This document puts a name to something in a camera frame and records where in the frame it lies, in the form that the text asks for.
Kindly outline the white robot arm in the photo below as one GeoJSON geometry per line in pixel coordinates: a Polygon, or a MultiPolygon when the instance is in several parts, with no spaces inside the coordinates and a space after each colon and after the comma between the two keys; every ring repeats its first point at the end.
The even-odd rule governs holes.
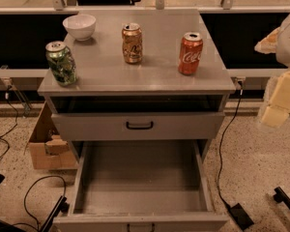
{"type": "Polygon", "coordinates": [[[278,63],[287,67],[286,72],[269,79],[258,114],[262,127],[277,129],[290,116],[290,14],[258,42],[254,50],[263,54],[274,53],[278,63]]]}

